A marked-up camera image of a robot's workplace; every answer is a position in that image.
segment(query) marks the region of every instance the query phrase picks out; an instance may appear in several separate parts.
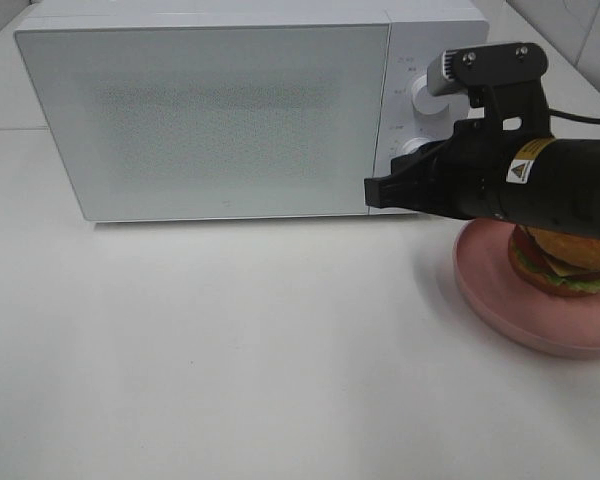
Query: warning label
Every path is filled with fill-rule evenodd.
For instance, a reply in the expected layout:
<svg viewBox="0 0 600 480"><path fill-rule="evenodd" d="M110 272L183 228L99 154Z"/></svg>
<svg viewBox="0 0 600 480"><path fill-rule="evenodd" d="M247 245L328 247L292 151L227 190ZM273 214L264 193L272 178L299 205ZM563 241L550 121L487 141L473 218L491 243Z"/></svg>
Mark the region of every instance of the warning label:
<svg viewBox="0 0 600 480"><path fill-rule="evenodd" d="M507 173L507 182L509 183L527 183L529 172L533 166L533 160L514 159L509 166Z"/></svg>
<svg viewBox="0 0 600 480"><path fill-rule="evenodd" d="M555 138L536 138L525 144L516 154L507 170L508 183L527 183L533 162Z"/></svg>

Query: lettuce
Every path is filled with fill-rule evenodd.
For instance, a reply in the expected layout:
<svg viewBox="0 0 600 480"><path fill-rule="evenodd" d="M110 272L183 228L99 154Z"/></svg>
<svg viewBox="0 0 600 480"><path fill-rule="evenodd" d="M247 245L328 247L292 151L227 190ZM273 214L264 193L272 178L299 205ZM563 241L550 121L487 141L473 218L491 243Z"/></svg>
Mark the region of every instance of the lettuce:
<svg viewBox="0 0 600 480"><path fill-rule="evenodd" d="M547 281L553 285L560 286L566 285L573 290L583 291L587 293L600 293L600 278L598 280L592 281L583 281L583 280L573 280L568 277L559 277L558 275L552 275L551 273L547 273L542 271L538 267L536 267L531 260L524 256L524 254L513 245L513 252L515 253L520 263L522 263L526 268L531 270L533 273L541 273Z"/></svg>

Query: pink plate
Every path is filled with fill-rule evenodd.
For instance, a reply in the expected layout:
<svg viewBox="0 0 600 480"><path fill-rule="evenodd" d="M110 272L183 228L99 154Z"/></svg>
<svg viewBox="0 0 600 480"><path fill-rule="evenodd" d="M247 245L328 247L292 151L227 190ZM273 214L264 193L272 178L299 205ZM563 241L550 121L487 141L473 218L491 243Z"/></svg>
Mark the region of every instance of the pink plate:
<svg viewBox="0 0 600 480"><path fill-rule="evenodd" d="M479 219L460 232L453 251L456 282L475 312L510 339L552 355L600 357L600 294L548 295L513 271L510 223Z"/></svg>

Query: white microwave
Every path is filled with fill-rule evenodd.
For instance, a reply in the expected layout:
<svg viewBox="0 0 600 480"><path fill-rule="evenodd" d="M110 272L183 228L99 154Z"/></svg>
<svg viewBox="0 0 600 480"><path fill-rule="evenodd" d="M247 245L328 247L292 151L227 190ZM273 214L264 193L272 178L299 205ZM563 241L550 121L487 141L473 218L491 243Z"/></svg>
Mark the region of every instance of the white microwave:
<svg viewBox="0 0 600 480"><path fill-rule="evenodd" d="M16 42L87 220L372 215L366 177L451 134L428 64L468 0L44 0Z"/></svg>

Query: hamburger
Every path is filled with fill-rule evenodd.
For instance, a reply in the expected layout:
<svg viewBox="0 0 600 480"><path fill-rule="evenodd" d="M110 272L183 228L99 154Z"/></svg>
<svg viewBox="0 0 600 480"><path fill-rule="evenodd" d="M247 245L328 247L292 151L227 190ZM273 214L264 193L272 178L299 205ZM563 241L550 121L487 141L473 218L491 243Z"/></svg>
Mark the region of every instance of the hamburger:
<svg viewBox="0 0 600 480"><path fill-rule="evenodd" d="M562 297L600 293L600 240L516 225L509 261L526 282Z"/></svg>

